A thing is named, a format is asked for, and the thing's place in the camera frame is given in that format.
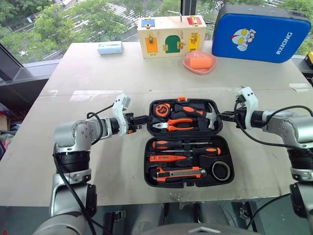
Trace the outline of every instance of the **pink bowl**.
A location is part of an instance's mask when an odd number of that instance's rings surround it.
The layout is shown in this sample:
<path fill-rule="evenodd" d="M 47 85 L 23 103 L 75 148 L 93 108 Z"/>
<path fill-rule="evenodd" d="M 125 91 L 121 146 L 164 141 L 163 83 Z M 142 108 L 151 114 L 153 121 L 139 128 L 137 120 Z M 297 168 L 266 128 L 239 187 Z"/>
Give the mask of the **pink bowl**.
<path fill-rule="evenodd" d="M 191 57 L 210 57 L 212 59 L 212 66 L 209 69 L 198 69 L 198 70 L 193 69 L 190 67 L 190 58 Z M 184 57 L 184 60 L 182 61 L 182 63 L 185 65 L 185 67 L 187 69 L 189 69 L 192 72 L 198 73 L 198 74 L 206 74 L 206 73 L 210 72 L 214 68 L 214 66 L 216 65 L 216 62 L 217 62 L 217 58 L 214 55 L 206 53 L 206 52 L 201 51 L 201 50 L 195 50 L 195 51 L 190 52 L 188 55 L 186 55 Z"/>

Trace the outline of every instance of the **tape measure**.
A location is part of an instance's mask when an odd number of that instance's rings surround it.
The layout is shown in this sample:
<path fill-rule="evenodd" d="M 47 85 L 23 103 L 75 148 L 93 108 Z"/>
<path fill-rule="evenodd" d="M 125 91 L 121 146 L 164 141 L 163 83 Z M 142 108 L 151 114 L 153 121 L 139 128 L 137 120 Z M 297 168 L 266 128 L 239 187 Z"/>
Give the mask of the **tape measure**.
<path fill-rule="evenodd" d="M 158 104 L 154 108 L 154 113 L 159 118 L 165 118 L 170 114 L 171 105 L 170 104 Z"/>

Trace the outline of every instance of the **white table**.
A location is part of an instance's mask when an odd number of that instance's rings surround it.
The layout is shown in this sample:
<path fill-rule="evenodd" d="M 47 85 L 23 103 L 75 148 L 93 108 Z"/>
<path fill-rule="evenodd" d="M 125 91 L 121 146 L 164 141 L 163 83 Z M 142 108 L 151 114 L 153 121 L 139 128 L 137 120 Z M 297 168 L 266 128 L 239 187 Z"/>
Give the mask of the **white table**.
<path fill-rule="evenodd" d="M 136 116 L 148 114 L 153 100 L 181 95 L 209 98 L 221 112 L 232 110 L 241 86 L 252 87 L 260 110 L 296 104 L 313 108 L 313 89 L 292 61 L 271 64 L 218 58 L 211 73 L 197 75 L 183 67 L 181 57 L 142 59 L 139 43 L 124 43 L 124 53 L 117 55 L 100 56 L 96 47 L 72 44 L 34 103 L 0 162 L 0 205 L 48 206 L 55 172 L 51 155 L 55 127 L 110 105 L 120 92 L 131 97 L 128 111 Z M 210 43 L 205 50 L 210 50 Z M 289 83 L 307 88 L 296 92 Z M 109 110 L 103 116 L 112 113 Z M 281 142 L 259 129 L 250 133 L 263 141 Z M 230 122 L 224 123 L 220 135 L 228 142 L 235 178 L 229 184 L 206 188 L 148 186 L 143 156 L 152 136 L 145 127 L 122 138 L 100 141 L 90 154 L 98 205 L 250 199 L 289 192 L 293 180 L 284 148 L 255 143 Z"/>

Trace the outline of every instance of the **green door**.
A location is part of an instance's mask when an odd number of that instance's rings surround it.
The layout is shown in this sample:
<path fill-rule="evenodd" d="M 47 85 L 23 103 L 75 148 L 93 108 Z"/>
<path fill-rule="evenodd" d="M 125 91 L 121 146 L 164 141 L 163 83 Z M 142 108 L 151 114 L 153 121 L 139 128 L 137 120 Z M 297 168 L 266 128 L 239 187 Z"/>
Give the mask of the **green door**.
<path fill-rule="evenodd" d="M 180 42 L 180 38 L 177 35 L 168 36 L 165 39 L 165 44 L 168 45 L 166 53 L 177 53 L 180 52 L 180 46 L 177 49 L 177 43 Z"/>

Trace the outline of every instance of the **orange sponge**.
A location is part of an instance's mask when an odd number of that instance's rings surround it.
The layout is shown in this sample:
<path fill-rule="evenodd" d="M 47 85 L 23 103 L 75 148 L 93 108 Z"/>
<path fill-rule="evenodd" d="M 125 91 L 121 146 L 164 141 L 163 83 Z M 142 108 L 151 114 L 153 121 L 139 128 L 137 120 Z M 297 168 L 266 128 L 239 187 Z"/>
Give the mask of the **orange sponge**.
<path fill-rule="evenodd" d="M 193 69 L 209 69 L 212 66 L 212 59 L 209 57 L 190 57 L 190 67 Z"/>

